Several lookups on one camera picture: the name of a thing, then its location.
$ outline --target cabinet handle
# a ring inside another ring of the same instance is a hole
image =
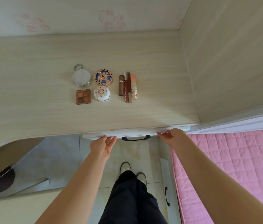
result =
[[[151,136],[150,136],[150,135],[146,135],[146,137],[143,138],[143,139],[129,140],[129,139],[127,139],[127,137],[122,137],[122,140],[123,140],[123,141],[127,141],[127,142],[133,142],[133,141],[147,140],[147,139],[149,139],[149,138],[151,138]]]
[[[168,187],[165,187],[166,202],[167,202],[168,207],[170,207],[170,203],[168,203],[168,200],[167,200],[167,190],[168,190]]]

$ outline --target round compact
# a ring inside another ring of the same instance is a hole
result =
[[[90,85],[91,74],[89,71],[83,68],[82,64],[77,64],[74,67],[74,70],[75,72],[72,74],[71,79],[76,86]]]
[[[106,69],[100,69],[94,75],[94,79],[99,86],[109,86],[113,81],[112,73]]]
[[[110,90],[105,87],[105,86],[98,86],[95,90],[94,90],[94,97],[96,100],[98,101],[107,101],[108,99],[110,99]]]

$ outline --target brown square palette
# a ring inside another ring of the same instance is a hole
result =
[[[90,104],[91,103],[91,90],[77,90],[76,91],[76,104]]]

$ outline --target foot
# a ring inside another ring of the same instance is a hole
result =
[[[139,179],[141,182],[143,182],[147,186],[147,179],[144,173],[142,172],[137,173],[137,179]]]
[[[131,170],[130,164],[128,162],[122,163],[120,167],[120,175],[127,170]]]

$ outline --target pink quilted bedspread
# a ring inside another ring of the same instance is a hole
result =
[[[216,165],[263,203],[263,130],[189,137]],[[213,223],[178,157],[171,152],[183,224]]]

